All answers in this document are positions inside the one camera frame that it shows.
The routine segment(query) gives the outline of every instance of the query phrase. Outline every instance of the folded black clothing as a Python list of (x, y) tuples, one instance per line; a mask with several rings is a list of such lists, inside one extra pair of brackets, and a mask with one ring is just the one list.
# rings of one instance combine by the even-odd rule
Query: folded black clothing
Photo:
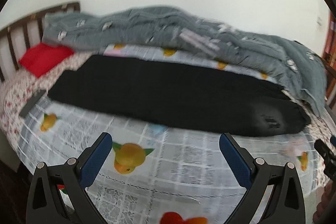
[(282, 90), (227, 71), (93, 55), (77, 71), (64, 71), (48, 96), (169, 127), (242, 136), (298, 133), (310, 117)]

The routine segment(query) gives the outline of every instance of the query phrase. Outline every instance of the red cloth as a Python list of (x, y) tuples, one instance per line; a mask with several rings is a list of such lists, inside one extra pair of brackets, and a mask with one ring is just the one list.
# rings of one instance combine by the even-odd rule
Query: red cloth
[(39, 78), (73, 53), (74, 51), (69, 47), (51, 47), (39, 43), (35, 47), (28, 49), (19, 60), (19, 63)]

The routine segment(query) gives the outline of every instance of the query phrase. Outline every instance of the bed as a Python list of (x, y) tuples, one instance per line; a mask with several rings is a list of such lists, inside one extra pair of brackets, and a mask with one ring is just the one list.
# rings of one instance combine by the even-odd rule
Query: bed
[[(108, 223), (158, 223), (167, 211), (178, 212), (183, 218), (205, 216), (210, 223), (223, 223), (245, 189), (238, 185), (219, 150), (219, 134), (168, 128), (128, 117), (92, 112), (53, 102), (47, 96), (41, 98), (25, 119), (19, 117), (32, 94), (41, 89), (48, 91), (64, 70), (77, 70), (92, 54), (122, 54), (124, 57), (149, 60), (177, 56), (173, 57), (172, 52), (163, 49), (156, 49), (161, 54), (149, 54), (147, 51), (146, 55), (136, 46), (111, 45), (99, 52), (77, 52), (39, 79), (20, 68), (18, 59), (26, 49), (42, 39), (45, 14), (73, 10), (80, 10), (80, 4), (68, 3), (36, 12), (0, 31), (4, 45), (1, 56), (4, 52), (10, 56), (10, 60), (2, 59), (0, 62), (0, 79), (3, 82), (0, 88), (0, 127), (20, 160), (31, 173), (40, 161), (48, 165), (63, 164), (68, 158), (79, 156), (101, 132), (108, 132), (117, 144), (137, 143), (148, 151), (141, 166), (125, 171), (115, 165), (114, 147), (94, 184), (87, 189)], [(185, 58), (192, 65), (200, 65), (192, 56)], [(220, 69), (246, 73), (234, 66), (217, 62), (214, 66), (216, 64), (222, 66)], [(336, 76), (335, 71), (326, 68)], [(260, 73), (252, 76), (272, 81)], [(254, 157), (260, 156), (269, 164), (295, 163), (303, 194), (308, 196), (328, 182), (323, 173), (323, 160), (314, 150), (314, 141), (320, 138), (329, 144), (336, 126), (326, 110), (321, 118), (317, 118), (305, 105), (301, 105), (312, 122), (298, 134), (266, 138), (234, 137)], [(48, 132), (42, 132), (43, 118), (48, 113), (55, 113), (58, 120)], [(268, 187), (254, 222), (260, 218), (271, 190), (272, 187)], [(68, 196), (63, 194), (63, 198), (71, 206)]]

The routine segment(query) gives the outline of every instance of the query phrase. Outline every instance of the gray blanket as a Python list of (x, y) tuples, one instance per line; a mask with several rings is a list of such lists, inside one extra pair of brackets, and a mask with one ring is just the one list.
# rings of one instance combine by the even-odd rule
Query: gray blanket
[(326, 76), (307, 47), (274, 35), (237, 30), (226, 23), (172, 7), (130, 9), (104, 17), (85, 13), (46, 16), (43, 41), (75, 50), (98, 50), (112, 43), (177, 48), (274, 77), (296, 99), (324, 108)]

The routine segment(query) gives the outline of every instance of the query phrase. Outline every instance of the yellow fruit print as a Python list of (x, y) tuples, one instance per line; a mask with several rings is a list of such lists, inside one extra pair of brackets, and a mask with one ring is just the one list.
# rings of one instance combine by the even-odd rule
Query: yellow fruit print
[(113, 142), (115, 152), (114, 168), (122, 175), (132, 173), (134, 169), (145, 162), (146, 156), (153, 152), (153, 148), (143, 149), (135, 143), (123, 145)]
[(176, 52), (177, 52), (177, 50), (173, 50), (173, 49), (170, 49), (170, 48), (164, 48), (164, 49), (163, 49), (163, 55), (164, 55), (164, 56), (172, 56), (172, 55), (174, 55)]
[(56, 114), (54, 114), (54, 113), (46, 114), (45, 113), (44, 116), (43, 116), (43, 122), (41, 124), (40, 130), (42, 132), (49, 130), (50, 128), (52, 128), (55, 125), (57, 119), (58, 118), (57, 118)]
[(225, 69), (226, 66), (227, 66), (227, 63), (223, 63), (223, 62), (217, 63), (217, 69)]
[(114, 50), (121, 50), (121, 49), (124, 48), (124, 47), (125, 47), (124, 44), (115, 44), (114, 47), (113, 47), (113, 49), (114, 49)]
[(263, 78), (264, 80), (266, 80), (268, 77), (268, 75), (263, 72), (261, 72), (260, 75), (261, 75), (261, 78)]
[(301, 162), (301, 170), (303, 172), (306, 171), (308, 167), (308, 153), (302, 152), (302, 155), (298, 156), (297, 158)]

